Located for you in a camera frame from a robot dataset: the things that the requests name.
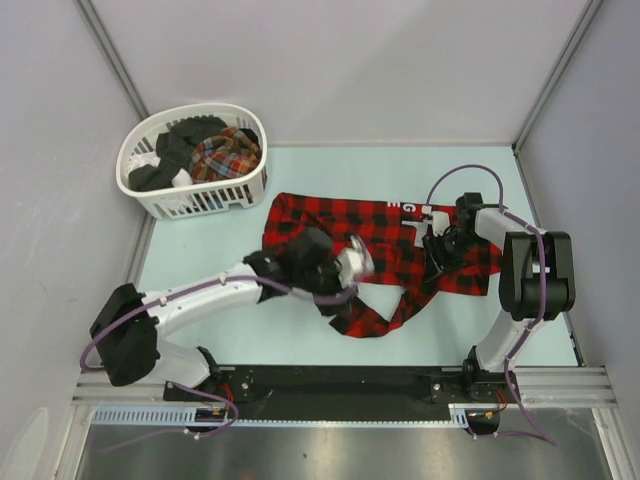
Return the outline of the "red black plaid shirt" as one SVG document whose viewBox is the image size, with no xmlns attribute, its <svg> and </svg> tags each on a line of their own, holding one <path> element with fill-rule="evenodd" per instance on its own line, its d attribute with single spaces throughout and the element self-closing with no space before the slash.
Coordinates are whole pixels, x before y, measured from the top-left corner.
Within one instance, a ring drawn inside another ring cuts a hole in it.
<svg viewBox="0 0 640 480">
<path fill-rule="evenodd" d="M 306 228 L 316 227 L 331 238 L 338 252 L 351 243 L 353 234 L 360 236 L 375 264 L 366 281 L 399 286 L 403 293 L 389 319 L 355 298 L 351 312 L 335 316 L 330 325 L 345 336 L 381 337 L 420 313 L 440 291 L 485 296 L 490 276 L 500 272 L 501 251 L 487 241 L 466 253 L 457 271 L 438 276 L 426 266 L 422 237 L 428 229 L 427 215 L 436 211 L 445 213 L 452 226 L 457 224 L 453 206 L 280 193 L 271 204 L 262 245 L 280 246 Z"/>
</svg>

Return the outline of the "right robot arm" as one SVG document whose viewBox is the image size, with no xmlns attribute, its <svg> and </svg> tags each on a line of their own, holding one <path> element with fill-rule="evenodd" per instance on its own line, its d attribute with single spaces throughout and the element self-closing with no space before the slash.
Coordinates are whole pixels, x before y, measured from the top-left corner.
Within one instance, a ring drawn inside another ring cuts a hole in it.
<svg viewBox="0 0 640 480">
<path fill-rule="evenodd" d="M 571 237 L 541 231 L 500 205 L 484 203 L 479 193 L 458 198 L 455 224 L 430 206 L 423 215 L 426 266 L 437 278 L 460 272 L 464 256 L 483 242 L 501 253 L 501 311 L 489 333 L 471 348 L 453 383 L 474 403 L 511 401 L 511 361 L 536 331 L 575 303 Z"/>
</svg>

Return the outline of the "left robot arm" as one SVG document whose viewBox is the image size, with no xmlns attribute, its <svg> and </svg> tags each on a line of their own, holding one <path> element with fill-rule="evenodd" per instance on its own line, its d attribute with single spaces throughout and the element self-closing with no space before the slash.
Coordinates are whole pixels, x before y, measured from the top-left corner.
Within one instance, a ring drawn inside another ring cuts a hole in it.
<svg viewBox="0 0 640 480">
<path fill-rule="evenodd" d="M 207 400 L 221 387 L 213 356 L 204 347 L 174 344 L 169 336 L 228 309 L 288 295 L 312 302 L 325 316 L 337 315 L 350 308 L 359 283 L 372 271 L 360 237 L 336 252 L 327 234 L 307 228 L 199 282 L 153 292 L 131 283 L 117 287 L 90 327 L 90 346 L 114 387 L 154 378 Z"/>
</svg>

